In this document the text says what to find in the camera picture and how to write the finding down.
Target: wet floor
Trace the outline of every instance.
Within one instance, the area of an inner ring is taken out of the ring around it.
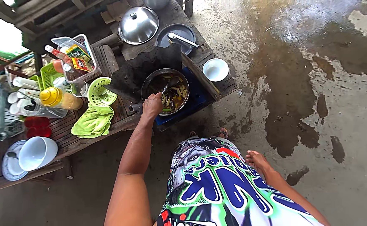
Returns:
[[[367,0],[196,0],[191,20],[242,93],[153,138],[145,176],[152,215],[176,144],[192,130],[211,136],[226,127],[243,154],[264,153],[332,225],[367,224]],[[129,136],[75,154],[71,181],[1,190],[0,216],[14,225],[101,224]],[[36,199],[48,205],[24,220],[41,205]]]

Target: hand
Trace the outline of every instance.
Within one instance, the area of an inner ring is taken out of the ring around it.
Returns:
[[[270,163],[267,161],[266,157],[257,151],[247,151],[246,162],[251,167],[256,167],[258,172],[266,172],[268,170],[273,170]]]
[[[161,92],[157,94],[153,93],[143,102],[142,116],[154,120],[162,110],[163,103],[161,102]]]

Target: stainless steel lid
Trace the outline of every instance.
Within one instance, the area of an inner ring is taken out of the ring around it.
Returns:
[[[118,33],[123,41],[131,45],[140,45],[150,40],[157,32],[159,20],[157,14],[145,7],[128,10],[119,23]]]

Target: graphic t-shirt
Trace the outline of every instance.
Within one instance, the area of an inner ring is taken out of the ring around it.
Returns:
[[[172,158],[158,226],[317,225],[304,208],[267,185],[231,143],[187,140]]]

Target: wooden table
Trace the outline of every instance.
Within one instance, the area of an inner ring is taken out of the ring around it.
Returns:
[[[188,17],[181,10],[180,6],[177,4],[175,0],[170,0],[170,3],[166,8],[164,8],[161,11],[157,11],[156,13],[159,17],[159,22],[160,22],[157,34],[164,27],[170,24],[174,24],[174,23],[186,24],[187,26],[192,28],[192,30],[196,34],[196,43],[200,45],[200,48],[194,49],[188,55],[197,67],[196,68],[192,66],[190,67],[190,69],[194,74],[201,73],[201,75],[205,77],[205,75],[202,74],[201,69],[203,65],[206,63],[206,61],[208,61],[209,59],[215,58],[216,55],[212,51],[210,46],[206,43],[201,33],[189,21]],[[123,44],[121,46],[121,51],[122,51],[122,54],[125,60],[134,59],[139,53],[149,52],[153,48],[155,48],[155,39],[156,39],[157,34],[150,41],[142,45]],[[118,66],[113,65],[114,62],[110,61],[110,59],[107,59],[107,57],[105,57],[105,55],[107,54],[101,54],[101,53],[105,53],[109,51],[108,48],[106,46],[103,46],[102,48],[98,47],[98,49],[95,49],[94,51],[95,51],[97,58],[99,59],[100,64],[102,64],[102,67],[101,67],[102,75],[101,76],[110,77],[113,70],[117,69]],[[188,59],[186,60],[183,59],[184,65],[188,64],[188,62],[186,61],[188,61]],[[210,87],[215,87],[221,95],[216,98],[212,98],[210,96],[210,98],[207,99],[207,102],[201,108],[197,109],[197,111],[201,110],[202,108],[207,107],[208,105],[211,105],[212,103],[216,102],[218,99],[237,90],[237,84],[230,74],[226,77],[226,79],[220,82],[211,83],[207,79],[203,81],[203,83],[207,83],[207,82],[210,83],[209,85]],[[119,131],[133,130],[140,120],[139,113],[132,114],[131,112],[129,112],[129,110],[127,110],[127,106],[130,105],[131,103],[123,99],[123,97],[118,96],[115,103],[111,105],[111,107],[115,111],[115,114],[111,121],[109,134],[106,136],[99,136],[99,137],[91,138],[91,139],[78,138],[76,135],[71,134],[71,128],[73,127],[77,119],[79,119],[80,116],[87,109],[87,99],[83,98],[83,100],[85,104],[84,104],[84,107],[82,107],[80,110],[75,110],[75,111],[70,110],[64,118],[51,120],[50,128],[52,129],[52,132],[53,132],[51,135],[51,138],[55,140],[55,142],[58,144],[58,147],[59,147],[58,154],[55,157],[51,165],[45,166],[36,171],[32,171],[29,174],[27,174],[26,177],[22,178],[19,181],[7,181],[1,174],[2,158],[7,148],[15,141],[21,140],[24,134],[18,135],[17,137],[7,139],[6,141],[2,141],[0,143],[0,189],[24,182],[26,180],[29,180],[35,177],[39,177],[45,173],[53,172],[54,170],[64,168],[65,166],[67,166],[68,163],[67,161],[64,161],[64,162],[61,161],[63,158],[70,156],[76,153],[77,151],[80,151],[84,149],[85,147],[88,147],[89,145],[96,143],[97,141],[100,141],[104,139],[105,137],[115,134]],[[168,124],[165,124],[162,126],[154,126],[153,130],[157,134],[158,131],[163,131],[167,129],[169,126],[177,123],[178,121],[183,120],[186,117],[187,116],[184,116],[182,118],[177,118],[174,121],[169,122]]]

